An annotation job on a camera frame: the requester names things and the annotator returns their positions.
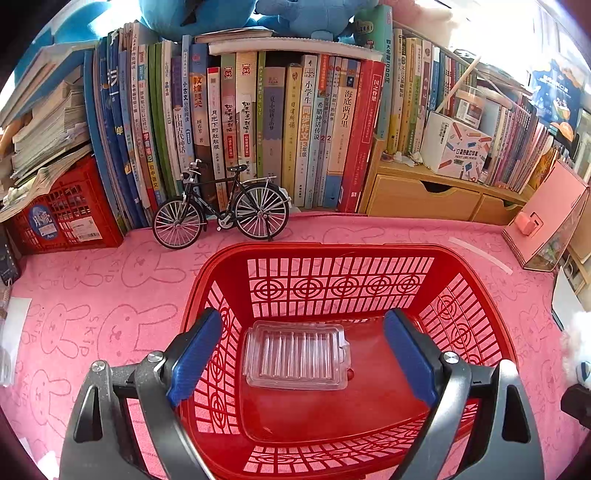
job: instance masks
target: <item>black plastic mount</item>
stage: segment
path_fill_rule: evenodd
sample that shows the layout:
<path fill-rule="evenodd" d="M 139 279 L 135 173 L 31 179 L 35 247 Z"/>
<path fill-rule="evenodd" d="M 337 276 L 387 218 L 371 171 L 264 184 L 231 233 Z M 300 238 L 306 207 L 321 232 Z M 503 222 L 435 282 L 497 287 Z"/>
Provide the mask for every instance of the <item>black plastic mount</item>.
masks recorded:
<path fill-rule="evenodd" d="M 179 336 L 181 340 L 175 338 L 166 352 L 160 352 L 162 355 L 148 355 L 139 364 L 123 367 L 112 368 L 101 361 L 93 364 L 67 428 L 61 480 L 154 478 L 141 457 L 127 398 L 139 399 L 170 480 L 214 478 L 166 395 L 170 365 L 177 363 L 184 351 L 182 345 L 198 334 L 203 318 L 210 313 L 204 312 L 189 332 Z M 540 440 L 515 365 L 509 360 L 502 360 L 495 368 L 467 364 L 452 352 L 441 352 L 427 335 L 416 331 L 402 310 L 396 309 L 395 314 L 435 369 L 440 396 L 391 480 L 438 478 L 469 398 L 478 398 L 479 408 L 462 461 L 450 479 L 543 479 Z"/>

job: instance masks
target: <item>yellow book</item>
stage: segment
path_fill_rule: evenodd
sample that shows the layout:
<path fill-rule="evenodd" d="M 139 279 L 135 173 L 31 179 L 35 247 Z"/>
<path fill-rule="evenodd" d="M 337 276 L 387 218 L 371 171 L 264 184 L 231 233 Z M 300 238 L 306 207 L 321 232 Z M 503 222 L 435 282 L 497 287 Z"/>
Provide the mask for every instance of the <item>yellow book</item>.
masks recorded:
<path fill-rule="evenodd" d="M 395 75 L 392 92 L 392 109 L 390 110 L 390 129 L 388 132 L 387 152 L 394 155 L 398 150 L 402 104 L 404 103 L 404 79 L 406 72 L 406 41 L 400 28 L 394 29 L 394 62 Z"/>
<path fill-rule="evenodd" d="M 400 134 L 398 136 L 398 151 L 403 155 L 408 153 L 408 127 L 410 114 L 413 109 L 413 83 L 414 83 L 414 38 L 406 39 L 406 72 L 404 78 L 404 102 L 402 103 L 402 117 L 400 121 Z"/>
<path fill-rule="evenodd" d="M 302 66 L 291 64 L 287 67 L 285 84 L 285 110 L 283 126 L 283 162 L 281 167 L 281 186 L 294 198 L 296 182 L 297 128 L 300 112 Z"/>

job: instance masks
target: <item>label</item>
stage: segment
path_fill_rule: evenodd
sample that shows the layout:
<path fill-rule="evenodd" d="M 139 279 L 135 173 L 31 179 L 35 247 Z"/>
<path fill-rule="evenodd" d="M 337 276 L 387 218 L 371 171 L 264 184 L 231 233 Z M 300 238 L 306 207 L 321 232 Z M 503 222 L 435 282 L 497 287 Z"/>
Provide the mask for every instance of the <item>label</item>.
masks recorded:
<path fill-rule="evenodd" d="M 68 223 L 72 229 L 72 233 L 79 242 L 87 242 L 89 240 L 99 240 L 102 238 L 99 229 L 92 217 L 80 218 Z"/>
<path fill-rule="evenodd" d="M 57 238 L 57 223 L 46 207 L 35 205 L 29 210 L 28 217 L 29 225 L 43 240 L 55 240 Z"/>

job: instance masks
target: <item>red book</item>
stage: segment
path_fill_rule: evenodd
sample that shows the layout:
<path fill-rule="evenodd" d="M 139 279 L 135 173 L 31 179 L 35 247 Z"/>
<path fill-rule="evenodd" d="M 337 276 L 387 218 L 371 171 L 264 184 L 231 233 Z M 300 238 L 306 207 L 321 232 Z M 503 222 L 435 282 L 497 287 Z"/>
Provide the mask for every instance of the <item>red book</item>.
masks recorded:
<path fill-rule="evenodd" d="M 336 207 L 341 213 L 355 213 L 361 198 L 384 85 L 384 70 L 385 64 L 381 61 L 365 60 L 361 64 L 351 137 Z"/>

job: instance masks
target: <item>wooden drawer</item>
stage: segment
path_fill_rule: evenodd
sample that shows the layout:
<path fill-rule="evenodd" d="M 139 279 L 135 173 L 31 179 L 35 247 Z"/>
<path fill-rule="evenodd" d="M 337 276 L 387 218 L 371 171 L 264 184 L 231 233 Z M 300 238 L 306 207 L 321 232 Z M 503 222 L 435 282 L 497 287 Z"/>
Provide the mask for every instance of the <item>wooden drawer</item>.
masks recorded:
<path fill-rule="evenodd" d="M 505 206 L 503 200 L 483 195 L 478 203 L 472 222 L 490 223 L 492 225 L 508 225 L 521 210 L 521 205 Z"/>
<path fill-rule="evenodd" d="M 447 188 L 445 185 L 436 185 L 442 189 Z M 469 220 L 479 199 L 480 193 L 470 190 L 450 187 L 445 192 L 433 193 L 420 180 L 377 175 L 367 214 L 380 217 Z"/>

